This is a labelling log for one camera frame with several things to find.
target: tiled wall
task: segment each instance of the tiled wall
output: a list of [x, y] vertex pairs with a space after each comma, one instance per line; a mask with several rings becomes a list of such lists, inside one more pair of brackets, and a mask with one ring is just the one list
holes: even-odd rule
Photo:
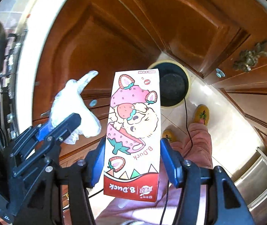
[[20, 17], [29, 0], [2, 0], [0, 2], [0, 22], [7, 33], [17, 27]]

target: black cord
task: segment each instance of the black cord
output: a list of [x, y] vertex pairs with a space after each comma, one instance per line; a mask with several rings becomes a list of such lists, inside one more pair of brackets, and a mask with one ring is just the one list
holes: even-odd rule
[[[101, 190], [99, 190], [97, 193], [94, 193], [93, 195], [91, 195], [91, 196], [89, 196], [89, 199], [90, 198], [92, 198], [93, 196], [95, 196], [95, 195], [97, 195], [97, 194], [99, 194], [100, 192], [102, 192], [103, 191], [103, 189], [101, 189]], [[68, 210], [68, 209], [70, 209], [70, 207], [68, 206], [68, 207], [66, 207], [66, 208], [64, 208], [62, 211], [64, 212], [64, 211], [66, 211], [66, 210]]]
[[[189, 134], [189, 137], [190, 137], [190, 140], [191, 140], [191, 148], [190, 148], [189, 151], [184, 155], [184, 158], [185, 158], [185, 157], [189, 154], [189, 152], [191, 151], [191, 149], [193, 148], [193, 141], [192, 141], [192, 138], [191, 138], [189, 129], [188, 129], [188, 112], [187, 112], [186, 98], [184, 98], [184, 105], [185, 105], [185, 108], [186, 108], [186, 128], [187, 128], [187, 130], [188, 130], [188, 134]], [[164, 214], [165, 214], [165, 211], [166, 211], [166, 208], [167, 208], [168, 195], [169, 195], [169, 183], [170, 183], [170, 181], [168, 180], [168, 183], [167, 183], [167, 192], [166, 192], [166, 202], [165, 202], [164, 210], [163, 210], [163, 212], [162, 212], [162, 217], [161, 217], [161, 219], [160, 219], [160, 223], [159, 223], [159, 225], [162, 225], [162, 219], [164, 218]]]

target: floor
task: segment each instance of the floor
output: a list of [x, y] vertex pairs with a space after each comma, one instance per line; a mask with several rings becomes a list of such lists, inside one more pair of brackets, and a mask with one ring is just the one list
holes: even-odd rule
[[[162, 53], [158, 60], [170, 59]], [[256, 147], [263, 146], [252, 126], [231, 105], [229, 101], [214, 87], [206, 85], [195, 74], [189, 71], [191, 91], [187, 98], [188, 125], [199, 104], [205, 104], [210, 110], [208, 131], [213, 146], [213, 166], [222, 166], [233, 181], [243, 173], [241, 169], [256, 153]], [[161, 130], [169, 128], [182, 140], [187, 135], [185, 106], [182, 104], [174, 109], [161, 109]], [[89, 195], [103, 188], [103, 178], [96, 184]], [[103, 192], [90, 199], [90, 205], [97, 217], [113, 200]]]

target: strawberry milk carton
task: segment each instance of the strawberry milk carton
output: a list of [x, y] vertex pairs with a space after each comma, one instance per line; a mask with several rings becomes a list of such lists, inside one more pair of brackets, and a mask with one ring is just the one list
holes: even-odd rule
[[116, 72], [105, 143], [104, 194], [156, 201], [160, 135], [158, 69]]

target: yellow slipper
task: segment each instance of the yellow slipper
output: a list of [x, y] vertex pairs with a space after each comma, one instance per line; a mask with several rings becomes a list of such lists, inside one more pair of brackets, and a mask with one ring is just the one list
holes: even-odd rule
[[169, 143], [175, 142], [176, 141], [176, 136], [173, 133], [172, 130], [170, 129], [165, 129], [164, 132], [162, 133], [162, 138], [168, 139]]
[[199, 105], [194, 113], [194, 123], [202, 123], [207, 126], [209, 121], [209, 109], [206, 105]]

